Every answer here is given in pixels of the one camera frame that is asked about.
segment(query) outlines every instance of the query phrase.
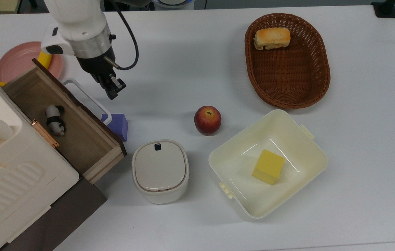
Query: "wooden drawer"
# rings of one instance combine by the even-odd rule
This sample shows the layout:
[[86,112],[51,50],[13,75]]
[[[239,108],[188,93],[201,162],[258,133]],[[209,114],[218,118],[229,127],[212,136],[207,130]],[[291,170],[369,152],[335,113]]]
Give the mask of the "wooden drawer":
[[30,120],[46,125],[46,108],[61,105],[66,132],[53,136],[58,152],[94,184],[118,163],[126,150],[122,140],[80,103],[54,76],[34,59],[35,67],[3,86],[3,90]]

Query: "wicker basket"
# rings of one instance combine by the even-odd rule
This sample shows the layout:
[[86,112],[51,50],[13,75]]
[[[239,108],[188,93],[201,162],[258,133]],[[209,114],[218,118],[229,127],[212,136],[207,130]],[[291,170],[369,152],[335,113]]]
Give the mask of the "wicker basket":
[[[286,48],[259,51],[253,38],[257,30],[284,27],[291,41]],[[260,17],[245,36],[247,72],[256,93],[278,108],[304,108],[326,94],[330,70],[320,34],[298,16],[274,13]]]

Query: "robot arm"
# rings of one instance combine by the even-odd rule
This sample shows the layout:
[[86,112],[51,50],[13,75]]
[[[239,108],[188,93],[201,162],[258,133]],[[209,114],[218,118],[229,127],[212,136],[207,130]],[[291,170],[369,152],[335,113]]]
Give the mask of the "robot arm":
[[[75,55],[81,68],[100,83],[107,96],[110,99],[117,97],[117,93],[126,84],[121,79],[115,78],[113,70],[113,66],[116,65],[115,54],[111,46],[115,35],[110,33],[105,15],[100,9],[100,0],[44,0],[44,2],[57,21],[57,25],[50,26],[46,30],[41,49],[48,54]],[[136,47],[136,63],[137,43],[131,31],[130,35]],[[131,67],[119,68],[126,70],[132,68],[135,63]]]

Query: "copper hinge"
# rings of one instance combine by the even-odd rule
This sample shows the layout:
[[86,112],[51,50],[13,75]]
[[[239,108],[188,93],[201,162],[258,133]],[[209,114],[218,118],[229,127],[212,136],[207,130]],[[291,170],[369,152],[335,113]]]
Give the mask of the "copper hinge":
[[38,134],[41,135],[41,137],[43,137],[44,140],[46,140],[46,142],[48,142],[49,145],[51,145],[53,148],[56,148],[57,146],[59,146],[58,142],[56,142],[54,140],[54,138],[52,138],[52,136],[46,131],[46,129],[44,129],[44,127],[40,124],[40,122],[38,122],[36,119],[34,119],[32,121],[32,123],[30,123],[30,125],[35,129],[35,131],[37,131]]

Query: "purple block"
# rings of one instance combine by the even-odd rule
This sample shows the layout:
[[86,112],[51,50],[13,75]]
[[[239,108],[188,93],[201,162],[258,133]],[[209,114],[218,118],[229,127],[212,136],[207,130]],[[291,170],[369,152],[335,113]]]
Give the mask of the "purple block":
[[[122,141],[126,142],[128,139],[128,121],[125,115],[122,113],[111,114],[113,120],[107,125],[107,127],[113,131]],[[108,115],[102,114],[102,122],[108,118]]]

